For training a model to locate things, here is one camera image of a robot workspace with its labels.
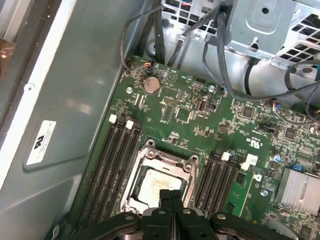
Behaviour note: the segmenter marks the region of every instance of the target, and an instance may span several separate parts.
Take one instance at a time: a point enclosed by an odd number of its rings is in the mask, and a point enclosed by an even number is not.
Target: green circuit board
[[[134,56],[130,64],[136,67],[145,62],[145,59]],[[160,89],[155,94],[144,90],[142,81],[146,76],[159,79]],[[213,82],[157,63],[151,70],[143,68],[122,73],[74,201],[69,232],[75,228],[88,194],[88,181],[103,149],[111,114],[131,116],[142,125],[137,149],[152,138],[157,148],[171,155],[187,159],[197,154],[198,184],[204,166],[216,150],[236,156],[239,166],[248,155],[255,156],[257,160],[250,164],[248,170],[239,167],[238,175],[242,174],[242,179],[232,183],[224,210],[229,211],[228,204],[232,205],[234,215],[257,224],[264,224],[267,218],[272,217],[298,233],[307,226],[311,229],[309,239],[320,239],[320,226],[315,216],[290,208],[287,208],[290,216],[283,216],[279,203],[275,203],[285,168],[301,165],[302,172],[311,174],[317,170],[316,158],[320,149],[320,137],[315,131],[317,127],[285,123],[274,115],[271,102],[235,100]],[[306,118],[287,109],[281,109],[281,114],[297,122]],[[266,132],[265,126],[274,131]],[[271,169],[274,155],[280,155],[281,162]],[[262,195],[262,190],[266,190],[267,195]],[[118,212],[119,201],[113,214]]]

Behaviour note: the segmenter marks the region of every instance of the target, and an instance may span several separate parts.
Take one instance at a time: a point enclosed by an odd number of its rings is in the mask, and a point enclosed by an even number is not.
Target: black cable
[[[160,5],[161,0],[154,0],[154,4]],[[155,61],[159,64],[166,64],[165,62],[165,38],[162,28],[162,11],[156,11],[153,14],[154,24],[154,41],[155,41]]]
[[[215,19],[216,16],[217,16],[217,13],[219,11],[221,2],[222,2],[222,0],[214,1],[215,5],[212,7],[211,12],[209,12],[209,14],[207,16],[205,16],[200,21],[198,21],[197,23],[195,23],[194,25],[189,27],[187,30],[185,30],[184,33],[182,33],[182,35],[186,38],[193,30],[196,30],[196,29],[200,28],[201,26],[207,24],[209,21]],[[177,44],[175,46],[175,49],[173,51],[173,54],[172,54],[171,58],[168,61],[168,64],[167,64],[168,67],[172,67],[172,65],[175,63],[183,43],[184,43],[183,40],[179,40],[177,42]]]
[[[248,61],[248,67],[245,71],[245,75],[244,75],[244,89],[246,94],[248,95],[252,95],[251,91],[250,91],[250,85],[249,85],[249,77],[250,77],[250,73],[252,68],[257,65],[260,62],[260,59],[257,59],[255,57],[251,57]]]
[[[148,16],[148,15],[150,15],[150,14],[152,14],[152,13],[154,13],[154,12],[156,12],[156,11],[162,9],[162,8],[163,8],[163,5],[159,5],[159,6],[157,6],[157,7],[154,7],[154,8],[152,8],[152,9],[150,9],[149,11],[145,11],[145,12],[141,13],[140,15],[131,18],[131,19],[130,19],[129,21],[127,21],[126,24],[124,25],[123,31],[122,31],[122,36],[121,36],[121,41],[120,41],[120,57],[121,57],[121,62],[122,62],[123,67],[124,67],[126,70],[128,70],[129,72],[134,72],[134,71],[137,71],[137,70],[139,70],[139,69],[142,69],[142,68],[145,68],[145,67],[146,67],[146,66],[144,66],[144,65],[141,65],[141,66],[138,66],[138,67],[135,67],[135,68],[132,68],[132,69],[131,69],[130,67],[128,67],[128,65],[127,65],[127,63],[126,63],[125,54],[124,54],[124,45],[125,45],[125,38],[126,38],[126,33],[127,33],[127,30],[128,30],[129,25],[130,25],[133,21],[135,21],[135,20],[137,20],[137,19],[139,19],[139,18],[141,18],[141,17],[143,17],[143,16]]]
[[[232,89],[232,85],[229,79],[228,70],[227,70],[227,64],[226,64],[226,56],[225,56],[225,31],[226,31],[226,16],[223,12],[219,13],[217,16],[217,53],[218,53],[218,64],[220,68],[220,72],[222,75],[222,79],[224,81],[224,84],[227,88],[227,91],[230,93],[230,95],[237,100],[243,100],[243,101],[269,101],[269,100],[275,100],[277,98],[284,98],[288,97],[297,93],[301,93],[302,91],[313,89],[320,86],[320,82],[312,83],[307,86],[303,86],[301,88],[298,88],[296,90],[292,90],[290,92],[285,92],[281,94],[271,95],[271,96],[250,96],[250,95],[243,95],[239,93],[235,93]],[[305,62],[312,62],[312,64],[320,64],[320,62],[317,61],[317,63],[314,63],[316,61],[305,61]]]
[[[207,60],[206,60],[206,56],[207,56],[207,53],[208,53],[208,45],[209,45],[210,41],[211,41],[211,39],[209,41],[206,41],[205,44],[204,44],[203,53],[202,53],[202,65],[203,65],[204,69],[207,71],[207,73],[210,75],[210,77],[214,80],[214,82],[217,83],[217,79],[218,78],[210,70],[210,68],[208,66],[208,63],[207,63]]]
[[[316,119],[310,112],[310,104],[311,104],[311,99],[313,98],[313,96],[316,94],[317,90],[318,90],[318,86],[311,92],[308,100],[306,101],[306,108],[305,108],[305,113],[306,115],[312,120],[314,121],[316,124],[320,125],[320,121],[318,119]]]
[[[305,125],[310,125],[310,124],[313,124],[313,123],[314,123],[313,121],[302,122],[302,123],[290,121],[290,120],[286,119],[284,116],[280,115],[280,113],[277,112],[277,110],[274,111],[274,114],[275,114],[279,119],[281,119],[282,121],[284,121],[284,122],[287,123],[287,124],[292,124],[292,125],[296,125],[296,126],[305,126]]]
[[[290,66],[286,71],[285,71],[285,75],[284,75],[284,84],[286,86],[286,88],[289,90],[289,91],[292,91],[292,90],[295,90],[295,86],[293,85],[292,81],[291,81],[291,78],[290,78],[290,74],[296,70],[296,67],[299,66],[299,65],[302,65],[302,64],[305,64],[306,61],[302,61],[302,62],[298,62],[292,66]],[[305,97],[301,94],[301,93],[297,93],[295,94],[295,96],[300,99],[303,104],[307,104],[307,100],[305,99]]]

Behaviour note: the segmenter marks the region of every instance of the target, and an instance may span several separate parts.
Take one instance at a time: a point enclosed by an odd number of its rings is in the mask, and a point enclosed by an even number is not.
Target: ram slot
[[[208,161],[196,194],[196,207],[205,217],[222,210],[236,173],[237,169],[228,162]]]
[[[91,210],[94,206],[95,199],[97,197],[99,186],[103,180],[103,175],[107,169],[108,160],[117,142],[120,140],[123,130],[125,127],[124,119],[120,118],[112,127],[110,128],[103,151],[99,158],[99,163],[95,169],[94,177],[89,185],[89,191],[86,196],[79,221],[77,224],[77,229],[80,230],[87,225],[88,217],[90,216]]]
[[[124,180],[126,177],[127,170],[131,165],[131,162],[134,160],[132,158],[139,136],[141,131],[141,125],[136,124],[136,127],[133,129],[133,132],[130,136],[130,139],[127,145],[123,146],[123,155],[121,156],[121,160],[119,161],[120,165],[117,171],[115,171],[115,178],[111,179],[110,183],[112,186],[108,189],[108,193],[105,196],[104,203],[99,211],[99,217],[97,222],[100,223],[105,219],[108,219],[112,211],[116,205],[116,201],[118,199],[118,194],[124,184]]]
[[[205,193],[206,189],[208,189],[212,165],[213,165],[213,161],[211,161],[211,160],[209,160],[206,163],[205,169],[204,169],[204,172],[203,172],[203,175],[201,178],[201,182],[197,188],[197,193],[196,193],[196,197],[195,197],[195,206],[199,209],[201,208],[201,198],[202,198],[202,196],[204,197],[204,195],[202,193]]]
[[[223,172],[223,176],[220,182],[220,189],[217,191],[217,197],[214,201],[214,204],[212,204],[211,208],[208,211],[208,217],[210,218],[212,214],[219,212],[222,210],[226,198],[228,196],[230,187],[232,182],[235,180],[236,176],[236,170],[232,166],[229,166],[228,164],[223,164],[224,166],[221,166],[225,169]]]
[[[126,129],[126,131],[124,131],[123,135],[121,136],[120,140],[114,146],[111,155],[108,156],[109,161],[106,167],[106,171],[104,172],[101,185],[98,189],[97,197],[94,201],[93,209],[90,213],[87,226],[90,226],[96,222],[96,219],[99,214],[99,210],[107,194],[109,184],[112,178],[114,177],[114,174],[118,170],[117,168],[120,165],[121,155],[124,154],[123,146],[125,146],[128,143],[129,138],[130,138],[130,133]]]
[[[227,171],[227,167],[224,164],[219,163],[217,165],[217,171],[215,174],[214,181],[211,185],[210,192],[208,194],[208,200],[206,202],[205,208],[204,208],[204,213],[208,217],[210,217],[210,212],[211,209],[215,206],[218,196],[219,196],[219,191],[222,186],[222,182],[224,180],[224,175]]]

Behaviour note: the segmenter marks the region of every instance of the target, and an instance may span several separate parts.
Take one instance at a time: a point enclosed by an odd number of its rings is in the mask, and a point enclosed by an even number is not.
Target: sticker
[[[258,161],[258,156],[255,156],[252,154],[248,154],[245,159],[245,162],[252,166],[255,166],[257,164],[257,161]]]
[[[56,121],[44,120],[41,124],[40,130],[36,136],[29,158],[26,162],[27,165],[41,163],[44,159],[49,141],[52,133],[54,132]]]

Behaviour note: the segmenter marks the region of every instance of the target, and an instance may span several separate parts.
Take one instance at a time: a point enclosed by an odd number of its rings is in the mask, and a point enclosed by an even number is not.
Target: aluminum heatsink
[[[320,179],[286,168],[275,201],[287,207],[317,215]]]

